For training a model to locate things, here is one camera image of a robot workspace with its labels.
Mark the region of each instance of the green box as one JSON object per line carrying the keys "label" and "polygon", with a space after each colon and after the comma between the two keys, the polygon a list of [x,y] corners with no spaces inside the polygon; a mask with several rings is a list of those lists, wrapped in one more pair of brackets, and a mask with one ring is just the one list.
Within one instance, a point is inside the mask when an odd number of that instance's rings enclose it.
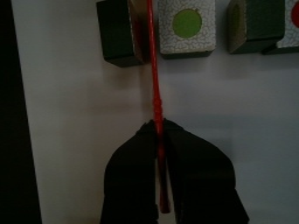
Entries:
{"label": "green box", "polygon": [[119,67],[145,64],[142,25],[131,0],[98,2],[105,60]]}
{"label": "green box", "polygon": [[286,32],[286,0],[231,0],[229,4],[229,52],[258,53]]}
{"label": "green box", "polygon": [[210,56],[217,47],[215,0],[159,0],[158,12],[163,57]]}
{"label": "green box", "polygon": [[264,54],[299,53],[299,1],[285,0],[285,38]]}

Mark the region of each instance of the dark green box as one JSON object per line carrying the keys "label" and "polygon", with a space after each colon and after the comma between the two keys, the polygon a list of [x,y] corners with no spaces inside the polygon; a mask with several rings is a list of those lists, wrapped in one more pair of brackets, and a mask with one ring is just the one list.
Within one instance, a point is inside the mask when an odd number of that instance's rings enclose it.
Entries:
{"label": "dark green box", "polygon": [[286,0],[231,0],[229,4],[229,52],[258,53],[286,32]]}
{"label": "dark green box", "polygon": [[98,2],[105,60],[119,67],[145,64],[142,25],[131,0]]}

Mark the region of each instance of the red cable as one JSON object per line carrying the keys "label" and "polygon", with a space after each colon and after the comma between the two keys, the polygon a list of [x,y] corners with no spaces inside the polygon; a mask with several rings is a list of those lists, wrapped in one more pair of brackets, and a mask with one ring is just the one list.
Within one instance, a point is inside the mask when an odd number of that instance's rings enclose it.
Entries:
{"label": "red cable", "polygon": [[154,123],[158,135],[158,167],[161,179],[161,211],[163,214],[171,212],[169,191],[167,191],[167,169],[166,169],[166,154],[165,154],[165,116],[163,116],[163,101],[159,89],[158,66],[157,66],[157,50],[155,50],[155,22],[154,22],[154,3],[147,0],[147,22],[150,32],[150,50],[153,62],[154,76]]}

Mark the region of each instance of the patterned box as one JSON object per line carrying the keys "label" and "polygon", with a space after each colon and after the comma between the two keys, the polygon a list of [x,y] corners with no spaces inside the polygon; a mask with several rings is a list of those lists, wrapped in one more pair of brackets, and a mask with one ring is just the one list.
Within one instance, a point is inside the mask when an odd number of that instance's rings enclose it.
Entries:
{"label": "patterned box", "polygon": [[285,38],[264,54],[299,53],[299,1],[285,0]]}
{"label": "patterned box", "polygon": [[215,0],[159,0],[158,9],[163,57],[209,56],[217,47]]}
{"label": "patterned box", "polygon": [[285,18],[286,0],[231,0],[229,52],[262,52],[284,38]]}

